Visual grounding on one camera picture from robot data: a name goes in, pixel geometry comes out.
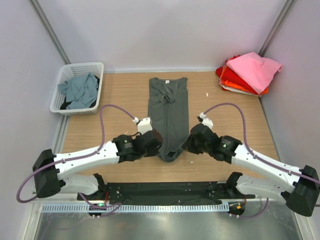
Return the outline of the dark grey t-shirt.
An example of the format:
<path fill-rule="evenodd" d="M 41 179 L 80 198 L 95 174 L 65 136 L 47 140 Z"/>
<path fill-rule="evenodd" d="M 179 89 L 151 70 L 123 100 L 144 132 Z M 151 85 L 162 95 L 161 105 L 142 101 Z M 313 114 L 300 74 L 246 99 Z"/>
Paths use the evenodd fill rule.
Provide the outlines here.
<path fill-rule="evenodd" d="M 183 152 L 189 137 L 188 79 L 149 80 L 147 115 L 152 127 L 162 136 L 163 142 L 157 156 L 164 162 L 175 161 Z"/>

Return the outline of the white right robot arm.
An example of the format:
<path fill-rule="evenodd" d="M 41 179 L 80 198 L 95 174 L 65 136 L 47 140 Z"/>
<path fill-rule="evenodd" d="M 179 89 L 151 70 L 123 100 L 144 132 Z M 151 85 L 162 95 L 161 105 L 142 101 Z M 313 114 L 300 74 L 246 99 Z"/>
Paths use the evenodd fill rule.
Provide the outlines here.
<path fill-rule="evenodd" d="M 182 148 L 197 155 L 206 153 L 217 161 L 248 168 L 264 177 L 255 179 L 233 173 L 225 185 L 229 197 L 261 196 L 281 202 L 299 215 L 312 216 L 320 195 L 320 180 L 315 168 L 284 164 L 247 148 L 236 138 L 218 136 L 202 123 L 191 129 Z"/>

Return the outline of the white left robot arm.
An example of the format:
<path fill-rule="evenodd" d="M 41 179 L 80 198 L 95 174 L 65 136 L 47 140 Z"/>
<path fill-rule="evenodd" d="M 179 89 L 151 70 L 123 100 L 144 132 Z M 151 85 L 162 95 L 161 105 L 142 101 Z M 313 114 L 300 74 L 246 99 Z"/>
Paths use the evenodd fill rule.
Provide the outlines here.
<path fill-rule="evenodd" d="M 101 200 L 106 194 L 102 177 L 98 174 L 82 177 L 78 172 L 153 157 L 158 154 L 162 143 L 162 136 L 154 129 L 134 135 L 119 135 L 101 149 L 93 147 L 61 154 L 53 154 L 51 149 L 46 149 L 32 167 L 36 197 L 44 199 L 59 192 L 78 192 Z"/>

